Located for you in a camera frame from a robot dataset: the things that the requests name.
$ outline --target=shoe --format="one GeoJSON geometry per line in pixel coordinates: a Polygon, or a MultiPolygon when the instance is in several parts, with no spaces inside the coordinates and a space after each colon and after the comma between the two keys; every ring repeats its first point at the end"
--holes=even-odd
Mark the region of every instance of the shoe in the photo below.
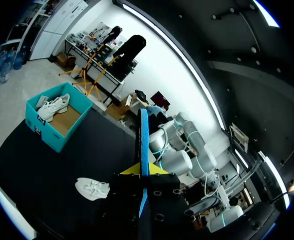
{"type": "Polygon", "coordinates": [[[64,96],[56,97],[55,100],[46,102],[39,110],[39,116],[47,122],[53,120],[53,115],[55,113],[64,113],[67,111],[67,106],[69,104],[70,95],[65,94],[64,96]]]}
{"type": "Polygon", "coordinates": [[[107,198],[110,190],[108,183],[99,182],[86,177],[78,178],[75,187],[83,197],[90,201],[107,198]]]}

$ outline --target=ceiling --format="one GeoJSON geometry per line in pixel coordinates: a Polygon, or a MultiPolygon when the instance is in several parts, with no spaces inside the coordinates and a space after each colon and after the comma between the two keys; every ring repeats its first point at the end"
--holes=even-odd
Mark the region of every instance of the ceiling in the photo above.
{"type": "Polygon", "coordinates": [[[294,177],[294,9],[261,0],[280,28],[268,26],[252,0],[129,0],[164,27],[204,75],[226,126],[235,123],[262,150],[288,187],[294,177]],[[228,13],[221,20],[212,15],[228,13]]]}

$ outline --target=shelf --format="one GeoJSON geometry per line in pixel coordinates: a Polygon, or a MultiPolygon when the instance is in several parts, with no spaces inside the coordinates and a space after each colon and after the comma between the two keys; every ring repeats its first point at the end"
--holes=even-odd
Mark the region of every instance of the shelf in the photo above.
{"type": "Polygon", "coordinates": [[[44,14],[44,13],[39,13],[39,15],[42,15],[42,16],[45,16],[45,17],[50,17],[50,15],[48,15],[48,14],[44,14]]]}
{"type": "Polygon", "coordinates": [[[8,44],[14,44],[14,43],[18,43],[20,41],[21,41],[20,38],[18,38],[18,39],[12,39],[12,40],[8,40],[7,42],[1,44],[0,46],[4,46],[4,45],[8,45],[8,44]]]}
{"type": "Polygon", "coordinates": [[[47,1],[34,0],[33,3],[34,3],[34,4],[45,5],[45,4],[47,3],[47,1]]]}

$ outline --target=monitor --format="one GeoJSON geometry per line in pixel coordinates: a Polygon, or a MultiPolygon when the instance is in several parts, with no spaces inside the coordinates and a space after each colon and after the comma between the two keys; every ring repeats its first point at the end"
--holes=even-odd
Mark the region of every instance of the monitor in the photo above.
{"type": "Polygon", "coordinates": [[[170,103],[166,100],[166,98],[157,91],[152,97],[151,100],[159,107],[169,106],[170,103]]]}

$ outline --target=grey floor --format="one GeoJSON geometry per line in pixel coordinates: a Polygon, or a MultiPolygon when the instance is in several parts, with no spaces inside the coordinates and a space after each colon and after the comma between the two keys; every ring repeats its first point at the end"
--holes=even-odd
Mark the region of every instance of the grey floor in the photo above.
{"type": "MultiPolygon", "coordinates": [[[[9,81],[0,83],[0,146],[25,118],[26,101],[49,88],[74,82],[69,75],[59,76],[63,70],[47,59],[28,61],[19,70],[12,70],[9,81]]],[[[89,96],[102,111],[106,106],[93,95],[89,96]]]]}

